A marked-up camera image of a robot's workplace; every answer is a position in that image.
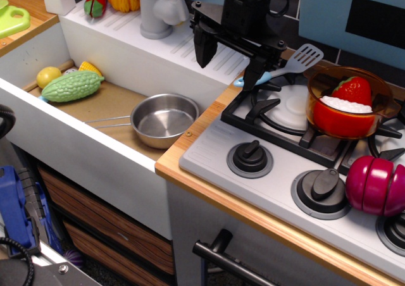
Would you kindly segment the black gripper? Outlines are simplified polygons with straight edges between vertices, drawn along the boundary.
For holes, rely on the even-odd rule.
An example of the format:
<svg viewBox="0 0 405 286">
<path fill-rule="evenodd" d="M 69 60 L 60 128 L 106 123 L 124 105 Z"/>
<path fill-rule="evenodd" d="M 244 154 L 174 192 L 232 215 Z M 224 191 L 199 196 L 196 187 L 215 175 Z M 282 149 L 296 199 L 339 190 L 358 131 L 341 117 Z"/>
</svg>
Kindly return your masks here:
<svg viewBox="0 0 405 286">
<path fill-rule="evenodd" d="M 258 7 L 194 1 L 192 11 L 190 27 L 199 66 L 205 68 L 211 62 L 218 44 L 242 54 L 250 59 L 243 76 L 243 91 L 252 90 L 266 71 L 267 63 L 275 64 L 287 48 Z"/>
</svg>

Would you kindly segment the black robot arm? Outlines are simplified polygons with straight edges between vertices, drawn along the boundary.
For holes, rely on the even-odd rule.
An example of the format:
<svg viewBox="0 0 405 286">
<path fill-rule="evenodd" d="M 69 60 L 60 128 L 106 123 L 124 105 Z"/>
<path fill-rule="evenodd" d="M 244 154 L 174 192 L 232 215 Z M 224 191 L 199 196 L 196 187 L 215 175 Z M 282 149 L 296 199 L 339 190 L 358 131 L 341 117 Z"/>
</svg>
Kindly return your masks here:
<svg viewBox="0 0 405 286">
<path fill-rule="evenodd" d="M 191 28 L 194 33 L 196 60 L 204 68 L 213 59 L 218 44 L 249 58 L 243 76 L 243 89 L 253 90 L 259 79 L 278 63 L 287 44 L 270 27 L 268 17 L 281 17 L 270 11 L 271 0 L 224 0 L 222 5 L 195 1 Z"/>
</svg>

